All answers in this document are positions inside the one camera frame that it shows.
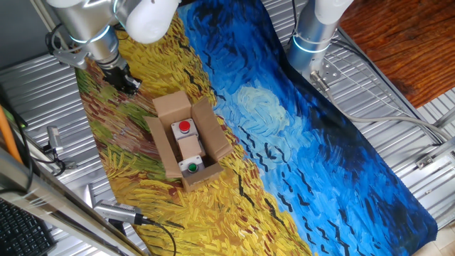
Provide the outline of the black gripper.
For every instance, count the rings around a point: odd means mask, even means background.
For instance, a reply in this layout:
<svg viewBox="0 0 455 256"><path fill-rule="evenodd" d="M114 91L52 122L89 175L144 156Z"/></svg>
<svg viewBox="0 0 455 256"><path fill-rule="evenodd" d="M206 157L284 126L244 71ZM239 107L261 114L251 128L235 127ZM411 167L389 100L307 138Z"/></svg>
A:
<svg viewBox="0 0 455 256"><path fill-rule="evenodd" d="M129 97L135 96L135 91L138 91L142 84L142 80L129 76L131 75L129 65L125 65L123 68L118 66L103 68L102 72L106 82Z"/></svg>

